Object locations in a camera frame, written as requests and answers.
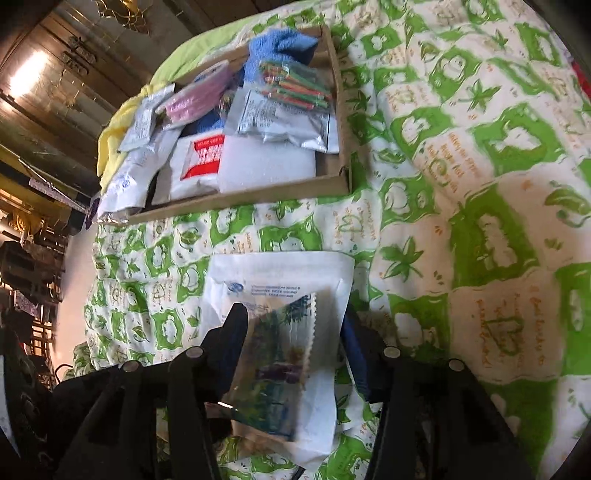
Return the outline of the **white gauze packet red label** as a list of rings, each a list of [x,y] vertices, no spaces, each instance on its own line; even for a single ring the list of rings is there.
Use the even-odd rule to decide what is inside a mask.
[[[156,177],[152,205],[218,192],[225,136],[221,129],[182,137]]]

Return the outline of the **blue knitted cloth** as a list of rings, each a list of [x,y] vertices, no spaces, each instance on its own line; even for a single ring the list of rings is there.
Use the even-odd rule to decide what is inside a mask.
[[[263,61],[298,62],[308,65],[318,47],[318,38],[292,29],[272,29],[249,41],[249,59],[243,70],[245,82],[259,83]]]

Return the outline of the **dark blue cloth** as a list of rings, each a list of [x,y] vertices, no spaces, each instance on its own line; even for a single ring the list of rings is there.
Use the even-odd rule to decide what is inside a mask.
[[[201,117],[194,122],[185,125],[182,129],[180,137],[187,137],[206,133],[211,130],[222,129],[224,124],[225,119],[221,117],[219,110],[214,108],[205,114],[204,117]]]

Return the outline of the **grey text sachet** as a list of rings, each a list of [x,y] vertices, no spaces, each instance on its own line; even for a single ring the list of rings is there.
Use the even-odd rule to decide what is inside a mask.
[[[134,113],[133,121],[118,147],[119,152],[126,153],[143,147],[149,142],[156,125],[156,110],[174,94],[174,90],[175,85],[168,83],[141,100]]]

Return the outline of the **white blue-logo gauze packet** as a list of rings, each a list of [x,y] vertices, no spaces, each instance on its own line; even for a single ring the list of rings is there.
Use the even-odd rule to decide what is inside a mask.
[[[146,145],[128,153],[101,197],[99,223],[124,224],[145,208],[152,180],[168,160],[181,131],[181,127],[157,127]]]

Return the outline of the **yellow cloth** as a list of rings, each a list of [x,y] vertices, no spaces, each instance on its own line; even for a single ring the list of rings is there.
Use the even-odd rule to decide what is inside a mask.
[[[111,117],[108,125],[102,130],[98,138],[98,157],[96,164],[97,176],[101,192],[104,193],[108,184],[117,172],[126,153],[119,151],[120,144],[132,125],[134,115],[142,100],[151,94],[161,90],[167,82],[160,81],[154,84],[144,85],[140,92],[122,103],[120,108]]]

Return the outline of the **green patterned white quilt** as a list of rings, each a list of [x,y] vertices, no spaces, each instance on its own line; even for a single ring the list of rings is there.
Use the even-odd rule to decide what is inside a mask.
[[[464,360],[550,478],[590,420],[590,101],[570,55],[522,1],[308,1],[186,41],[151,86],[315,24],[352,193],[100,227],[73,374],[197,341],[214,254],[340,251],[363,320],[415,359]]]

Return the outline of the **white foam sheet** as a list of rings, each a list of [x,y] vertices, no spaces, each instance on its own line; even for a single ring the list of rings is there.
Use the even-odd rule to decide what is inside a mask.
[[[222,194],[315,178],[315,151],[288,142],[226,136],[218,169]]]

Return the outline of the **colourful sticks packet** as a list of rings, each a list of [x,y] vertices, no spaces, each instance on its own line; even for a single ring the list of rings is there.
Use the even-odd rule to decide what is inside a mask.
[[[317,69],[297,62],[259,63],[259,91],[270,99],[308,111],[329,111],[332,89]]]

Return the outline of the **dark wooden cabinet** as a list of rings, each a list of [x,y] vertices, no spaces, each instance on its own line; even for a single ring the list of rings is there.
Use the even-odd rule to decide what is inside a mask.
[[[173,1],[2,2],[2,147],[96,193],[100,133],[190,39],[185,21]]]

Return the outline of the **silver foil packet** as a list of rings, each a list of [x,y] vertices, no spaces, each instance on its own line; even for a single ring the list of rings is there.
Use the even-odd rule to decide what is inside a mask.
[[[252,89],[236,91],[223,132],[231,136],[256,137],[263,142],[288,142],[327,154],[341,151],[334,114],[305,110]]]

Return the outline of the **white medical gauze packet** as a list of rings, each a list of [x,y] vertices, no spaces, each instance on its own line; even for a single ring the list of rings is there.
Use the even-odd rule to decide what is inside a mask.
[[[311,470],[322,464],[334,446],[339,333],[352,285],[353,259],[337,252],[214,255],[205,275],[199,340],[223,324],[235,303],[252,297],[277,298],[288,303],[304,294],[317,295],[315,343],[295,439],[281,440],[231,418],[238,435]]]

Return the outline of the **colourful picture sachet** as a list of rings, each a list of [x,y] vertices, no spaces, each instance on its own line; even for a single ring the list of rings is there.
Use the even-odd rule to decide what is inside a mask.
[[[317,295],[288,303],[252,297],[242,304],[249,326],[225,402],[237,423],[293,441],[311,369]]]

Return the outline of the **shallow cardboard box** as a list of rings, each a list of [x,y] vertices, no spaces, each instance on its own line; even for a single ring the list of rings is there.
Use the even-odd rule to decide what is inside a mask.
[[[134,224],[351,190],[329,28],[257,36],[147,96],[97,217]]]

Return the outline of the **pink mask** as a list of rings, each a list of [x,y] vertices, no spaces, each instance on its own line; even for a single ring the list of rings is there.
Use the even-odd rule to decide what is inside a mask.
[[[232,71],[228,60],[219,61],[197,75],[160,104],[155,113],[162,115],[164,130],[180,128],[211,112],[228,90]]]

